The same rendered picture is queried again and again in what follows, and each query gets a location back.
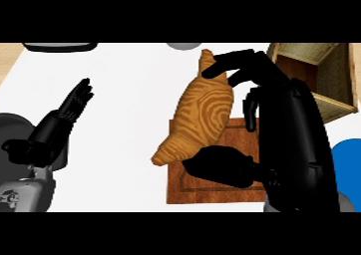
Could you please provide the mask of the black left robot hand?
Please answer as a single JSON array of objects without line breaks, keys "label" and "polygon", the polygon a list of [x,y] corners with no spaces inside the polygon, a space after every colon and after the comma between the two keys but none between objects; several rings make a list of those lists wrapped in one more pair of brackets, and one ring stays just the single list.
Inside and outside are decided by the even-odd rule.
[{"label": "black left robot hand", "polygon": [[9,139],[2,149],[16,164],[44,167],[53,164],[68,143],[77,119],[93,97],[90,79],[81,80],[61,107],[41,119],[27,139]]}]

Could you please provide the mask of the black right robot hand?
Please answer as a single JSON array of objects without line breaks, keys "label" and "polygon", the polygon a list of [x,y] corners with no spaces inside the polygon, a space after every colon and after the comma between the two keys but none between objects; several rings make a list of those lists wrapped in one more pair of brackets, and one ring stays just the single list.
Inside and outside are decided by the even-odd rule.
[{"label": "black right robot hand", "polygon": [[182,162],[188,174],[238,188],[259,181],[268,204],[281,212],[337,212],[331,148],[309,87],[285,76],[262,51],[217,55],[201,76],[211,79],[226,71],[231,86],[256,83],[243,113],[246,129],[259,133],[259,158],[211,145]]}]

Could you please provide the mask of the golden brown croissant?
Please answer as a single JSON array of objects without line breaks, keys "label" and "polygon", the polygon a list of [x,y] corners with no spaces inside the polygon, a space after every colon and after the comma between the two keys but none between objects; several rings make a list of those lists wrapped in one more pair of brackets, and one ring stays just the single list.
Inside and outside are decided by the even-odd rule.
[{"label": "golden brown croissant", "polygon": [[211,79],[201,76],[214,63],[213,53],[204,49],[198,60],[200,73],[182,93],[173,130],[152,156],[154,165],[192,158],[204,147],[219,141],[229,120],[234,92],[226,73]]}]

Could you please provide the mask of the square wicker basket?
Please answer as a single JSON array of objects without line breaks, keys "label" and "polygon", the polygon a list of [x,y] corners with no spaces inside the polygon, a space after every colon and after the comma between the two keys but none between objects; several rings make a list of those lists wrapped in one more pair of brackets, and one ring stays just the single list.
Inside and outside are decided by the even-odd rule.
[{"label": "square wicker basket", "polygon": [[266,55],[287,77],[306,83],[325,123],[358,112],[350,43],[272,43]]}]

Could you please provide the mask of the brown wooden cutting board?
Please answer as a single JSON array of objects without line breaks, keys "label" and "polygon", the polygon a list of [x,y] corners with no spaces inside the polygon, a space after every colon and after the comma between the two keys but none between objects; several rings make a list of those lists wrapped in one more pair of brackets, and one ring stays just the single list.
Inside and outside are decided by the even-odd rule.
[{"label": "brown wooden cutting board", "polygon": [[[244,118],[228,121],[217,144],[237,148],[259,161],[259,132],[246,130]],[[263,201],[265,189],[260,182],[254,181],[248,187],[237,188],[192,177],[179,161],[169,164],[167,204]]]}]

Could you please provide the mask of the dark grey round plate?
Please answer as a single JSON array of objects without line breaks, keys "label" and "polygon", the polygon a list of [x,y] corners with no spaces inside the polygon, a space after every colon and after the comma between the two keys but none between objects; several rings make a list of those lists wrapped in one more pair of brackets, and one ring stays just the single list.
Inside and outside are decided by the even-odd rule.
[{"label": "dark grey round plate", "polygon": [[[34,131],[36,126],[31,122],[15,114],[0,114],[0,176],[22,176],[28,173],[25,164],[16,164],[9,160],[9,154],[2,149],[3,143],[9,139],[27,139]],[[68,144],[56,158],[52,166],[55,170],[62,169],[68,164]]]}]

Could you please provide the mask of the blue round object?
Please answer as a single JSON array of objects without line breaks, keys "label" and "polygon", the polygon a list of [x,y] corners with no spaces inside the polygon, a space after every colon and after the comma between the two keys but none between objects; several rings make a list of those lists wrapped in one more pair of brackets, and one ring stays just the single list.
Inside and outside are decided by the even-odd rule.
[{"label": "blue round object", "polygon": [[333,147],[337,189],[361,212],[361,138],[340,141]]}]

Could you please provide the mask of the black appliance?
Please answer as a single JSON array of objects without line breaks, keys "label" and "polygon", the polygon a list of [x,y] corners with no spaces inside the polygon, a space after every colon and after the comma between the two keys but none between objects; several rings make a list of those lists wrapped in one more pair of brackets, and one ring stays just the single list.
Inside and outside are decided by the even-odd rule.
[{"label": "black appliance", "polygon": [[25,43],[25,48],[33,52],[70,53],[92,51],[96,43]]}]

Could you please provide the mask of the grey round object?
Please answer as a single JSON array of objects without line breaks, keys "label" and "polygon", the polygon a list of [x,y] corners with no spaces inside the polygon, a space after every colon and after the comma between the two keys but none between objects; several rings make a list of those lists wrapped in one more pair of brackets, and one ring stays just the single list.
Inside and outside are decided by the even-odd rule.
[{"label": "grey round object", "polygon": [[192,50],[201,45],[201,43],[167,43],[167,44],[173,49],[182,51]]}]

